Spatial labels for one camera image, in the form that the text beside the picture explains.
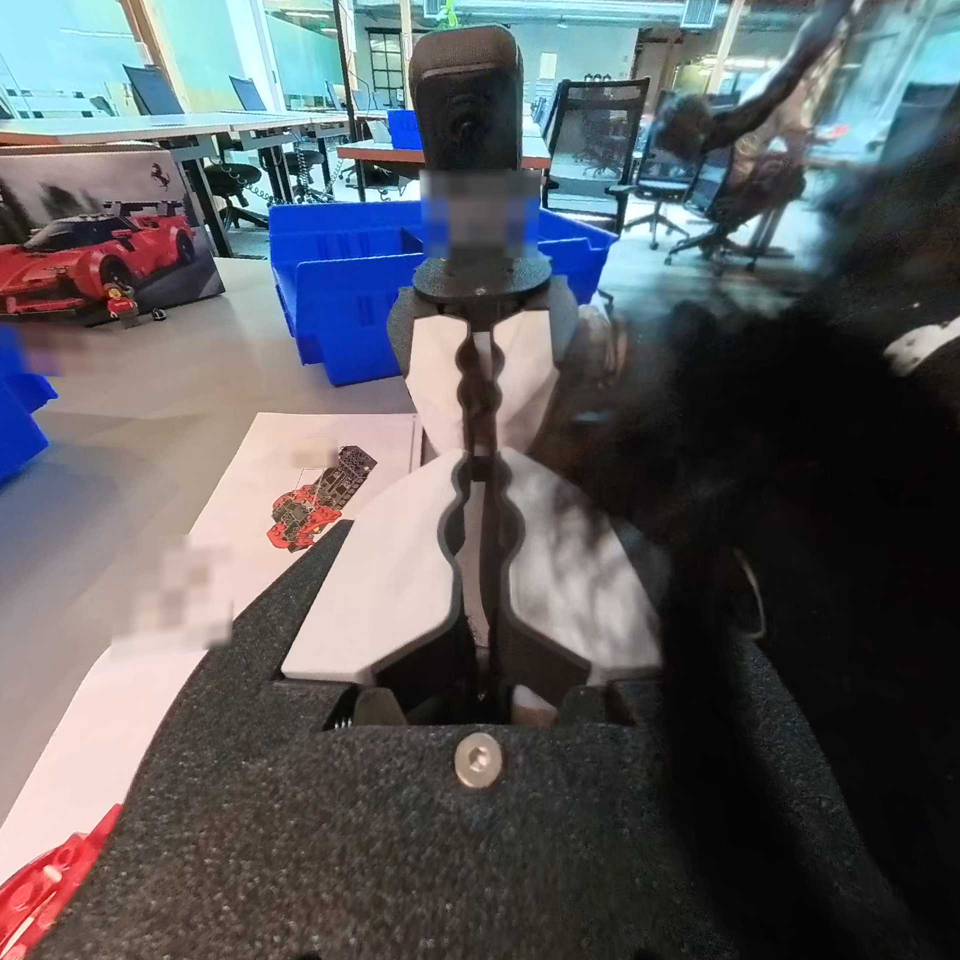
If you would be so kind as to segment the black mesh office chair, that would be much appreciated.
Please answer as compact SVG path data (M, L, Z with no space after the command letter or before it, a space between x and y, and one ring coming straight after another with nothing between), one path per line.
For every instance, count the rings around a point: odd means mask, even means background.
M620 234L651 79L563 79L547 126L541 204Z

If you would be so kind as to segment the black stool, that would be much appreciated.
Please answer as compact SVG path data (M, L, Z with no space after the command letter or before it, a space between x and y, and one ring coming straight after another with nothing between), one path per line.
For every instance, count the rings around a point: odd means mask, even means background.
M239 227L244 222L265 230L269 219L250 208L245 191L259 181L259 171L246 164L207 163L202 168L210 192L222 200L220 218L223 227Z

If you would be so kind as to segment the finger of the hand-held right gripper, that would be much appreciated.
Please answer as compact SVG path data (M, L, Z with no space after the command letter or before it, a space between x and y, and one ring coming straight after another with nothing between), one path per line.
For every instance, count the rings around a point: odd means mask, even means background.
M469 332L468 323L453 316L433 315L413 321L405 383L437 454L467 449L465 413L459 395L463 371L457 357L469 340Z
M548 308L527 309L496 323L491 345L499 366L494 423L499 450L529 450L541 432L559 371Z

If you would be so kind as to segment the white lego instruction booklet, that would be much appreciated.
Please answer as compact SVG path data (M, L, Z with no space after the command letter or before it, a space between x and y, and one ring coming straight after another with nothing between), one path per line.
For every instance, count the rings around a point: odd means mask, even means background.
M424 460L415 414L257 414L190 532L138 558L133 597L2 824L1 873L89 833L124 801L154 734L213 640L299 558L268 538L275 502L333 474L333 448L375 461L355 520Z

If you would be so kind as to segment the wooden desk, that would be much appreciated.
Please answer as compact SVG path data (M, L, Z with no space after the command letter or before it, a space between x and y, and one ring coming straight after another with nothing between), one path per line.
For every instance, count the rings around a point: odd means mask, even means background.
M550 153L543 138L524 136L521 148L521 168L546 171L550 166ZM389 166L426 166L422 149L398 149L391 143L378 143L367 139L337 146L337 156L341 160L372 163L387 168Z

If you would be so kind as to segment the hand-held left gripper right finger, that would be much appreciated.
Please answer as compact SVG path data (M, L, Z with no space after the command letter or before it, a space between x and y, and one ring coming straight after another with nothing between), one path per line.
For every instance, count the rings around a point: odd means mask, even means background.
M577 486L519 450L503 447L501 517L509 545L501 569L501 665L510 684L607 685L663 667L659 616L628 546L647 543Z

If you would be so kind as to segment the long white-topped desk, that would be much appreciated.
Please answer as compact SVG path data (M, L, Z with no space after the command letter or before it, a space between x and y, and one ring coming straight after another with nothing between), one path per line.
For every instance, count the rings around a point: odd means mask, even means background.
M264 111L213 111L154 116L96 116L20 118L1 122L3 147L97 146L128 141L159 142L178 138L214 137L219 134L265 135L296 130L349 132L345 111L269 113Z

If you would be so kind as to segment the black and red lego model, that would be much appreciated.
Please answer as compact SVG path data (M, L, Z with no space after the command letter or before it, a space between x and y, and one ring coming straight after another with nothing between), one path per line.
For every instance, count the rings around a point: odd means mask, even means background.
M74 833L34 858L1 887L1 958L23 959L84 881L123 809L115 803L88 833Z

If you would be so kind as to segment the blue storage bin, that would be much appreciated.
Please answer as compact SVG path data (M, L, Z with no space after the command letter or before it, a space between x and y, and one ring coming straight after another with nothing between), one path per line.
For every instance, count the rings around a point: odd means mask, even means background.
M18 474L49 447L34 414L58 397L49 380L30 368L18 334L1 327L1 482Z
M533 199L439 198L280 205L270 210L270 264L304 365L336 387L400 374L388 318L400 290L439 246L515 240L536 246L577 303L597 293L614 234L536 210Z

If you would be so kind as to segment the lego set box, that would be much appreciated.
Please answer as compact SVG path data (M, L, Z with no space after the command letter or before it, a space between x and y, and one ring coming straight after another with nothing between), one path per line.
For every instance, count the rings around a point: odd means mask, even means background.
M195 192L168 150L2 149L2 324L113 323L103 285L128 284L140 316L221 296Z

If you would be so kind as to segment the black stand pole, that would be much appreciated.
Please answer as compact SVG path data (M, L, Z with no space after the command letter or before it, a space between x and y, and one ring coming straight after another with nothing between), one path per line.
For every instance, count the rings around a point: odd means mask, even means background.
M361 140L361 136L359 135L359 126L354 104L354 86L356 84L354 2L332 1L331 3L341 62L349 138L351 143L356 143Z

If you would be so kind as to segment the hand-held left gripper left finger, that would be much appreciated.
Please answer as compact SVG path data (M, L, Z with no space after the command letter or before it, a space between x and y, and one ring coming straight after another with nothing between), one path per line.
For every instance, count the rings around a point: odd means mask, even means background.
M370 683L455 625L470 473L468 452L448 450L358 513L282 663L285 678Z

